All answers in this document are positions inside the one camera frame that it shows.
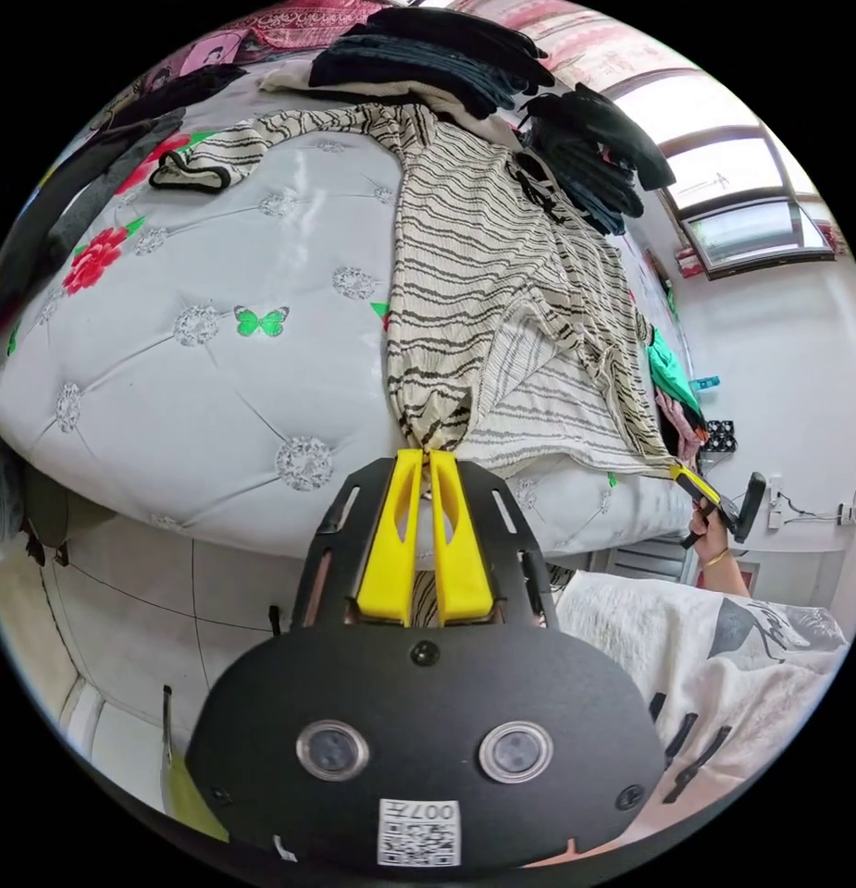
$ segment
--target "green butterfly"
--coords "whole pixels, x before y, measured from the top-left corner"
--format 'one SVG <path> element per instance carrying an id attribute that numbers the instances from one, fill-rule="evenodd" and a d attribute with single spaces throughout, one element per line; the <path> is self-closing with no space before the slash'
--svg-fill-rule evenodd
<path id="1" fill-rule="evenodd" d="M 278 336 L 282 332 L 282 322 L 289 316 L 289 309 L 283 306 L 276 311 L 267 312 L 264 317 L 258 317 L 244 306 L 237 305 L 233 313 L 239 321 L 236 332 L 240 336 L 251 336 L 258 329 L 263 330 L 267 336 Z"/>
<path id="2" fill-rule="evenodd" d="M 8 357 L 14 354 L 14 350 L 18 347 L 18 330 L 20 330 L 20 324 L 11 331 L 11 335 L 8 337 Z"/>

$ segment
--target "human hand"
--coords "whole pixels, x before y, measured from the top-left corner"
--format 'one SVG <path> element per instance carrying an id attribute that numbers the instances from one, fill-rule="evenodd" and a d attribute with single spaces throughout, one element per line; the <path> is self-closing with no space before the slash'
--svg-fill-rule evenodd
<path id="1" fill-rule="evenodd" d="M 689 523 L 690 532 L 699 537 L 694 548 L 702 564 L 722 555 L 730 545 L 718 510 L 715 509 L 707 518 L 702 514 L 702 509 L 707 505 L 705 499 L 698 505 L 693 503 L 693 517 Z"/>

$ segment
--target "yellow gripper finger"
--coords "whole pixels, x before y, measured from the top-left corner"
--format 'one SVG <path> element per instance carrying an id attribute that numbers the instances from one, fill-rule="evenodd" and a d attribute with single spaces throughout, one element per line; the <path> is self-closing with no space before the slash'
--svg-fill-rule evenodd
<path id="1" fill-rule="evenodd" d="M 492 611 L 492 590 L 458 466 L 451 453 L 444 450 L 430 453 L 430 487 L 440 625 L 484 619 Z M 452 526 L 449 542 L 446 541 L 444 515 Z"/>
<path id="2" fill-rule="evenodd" d="M 388 495 L 356 596 L 361 617 L 410 625 L 412 587 L 416 580 L 421 462 L 421 450 L 397 452 Z"/>
<path id="3" fill-rule="evenodd" d="M 670 472 L 672 480 L 683 487 L 691 497 L 705 497 L 713 506 L 721 501 L 721 495 L 688 468 L 682 465 L 673 465 Z"/>

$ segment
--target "bed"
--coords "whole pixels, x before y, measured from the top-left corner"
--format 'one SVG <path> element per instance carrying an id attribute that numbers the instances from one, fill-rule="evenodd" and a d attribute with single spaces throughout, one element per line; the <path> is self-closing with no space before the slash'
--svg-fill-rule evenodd
<path id="1" fill-rule="evenodd" d="M 181 142 L 271 110 L 338 106 L 259 92 L 267 70 L 191 107 Z M 400 184 L 391 154 L 345 133 L 278 146 L 218 196 L 139 177 L 83 238 L 88 277 L 68 262 L 0 340 L 0 435 L 130 518 L 303 556 L 344 478 L 404 446 L 382 371 Z M 629 236 L 614 240 L 636 303 L 689 366 L 658 279 Z M 611 482 L 568 457 L 509 483 L 549 558 L 689 521 L 670 482 Z"/>

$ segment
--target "red flower pattern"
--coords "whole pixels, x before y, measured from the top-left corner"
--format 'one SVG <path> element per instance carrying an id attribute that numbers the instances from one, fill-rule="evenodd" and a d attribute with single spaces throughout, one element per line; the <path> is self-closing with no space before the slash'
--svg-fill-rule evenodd
<path id="1" fill-rule="evenodd" d="M 124 194 L 132 188 L 137 188 L 150 178 L 150 174 L 154 171 L 159 158 L 166 151 L 178 151 L 186 145 L 190 144 L 190 136 L 184 133 L 176 133 L 169 136 L 164 142 L 159 143 L 153 151 L 148 154 L 143 163 L 116 189 L 116 194 Z"/>
<path id="2" fill-rule="evenodd" d="M 67 293 L 72 295 L 96 284 L 106 267 L 121 255 L 119 245 L 128 235 L 124 228 L 105 228 L 95 235 L 73 258 L 69 274 L 64 278 Z"/>

